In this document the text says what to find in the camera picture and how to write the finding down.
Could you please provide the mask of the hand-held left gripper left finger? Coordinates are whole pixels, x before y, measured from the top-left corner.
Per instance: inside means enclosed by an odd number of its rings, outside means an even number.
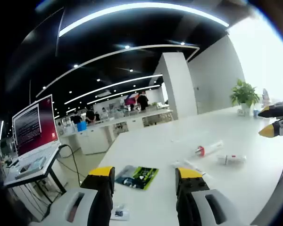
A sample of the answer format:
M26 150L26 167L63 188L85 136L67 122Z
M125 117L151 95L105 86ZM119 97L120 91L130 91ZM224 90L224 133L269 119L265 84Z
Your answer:
M113 209L115 168L98 167L80 187L68 190L49 208L41 222L32 226L108 226Z

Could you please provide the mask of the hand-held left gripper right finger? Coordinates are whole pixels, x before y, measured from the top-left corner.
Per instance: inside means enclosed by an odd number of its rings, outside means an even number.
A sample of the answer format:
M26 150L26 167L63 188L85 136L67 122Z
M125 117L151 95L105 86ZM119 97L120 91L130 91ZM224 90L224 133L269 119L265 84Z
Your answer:
M176 211L181 226L242 226L231 201L192 169L175 169Z

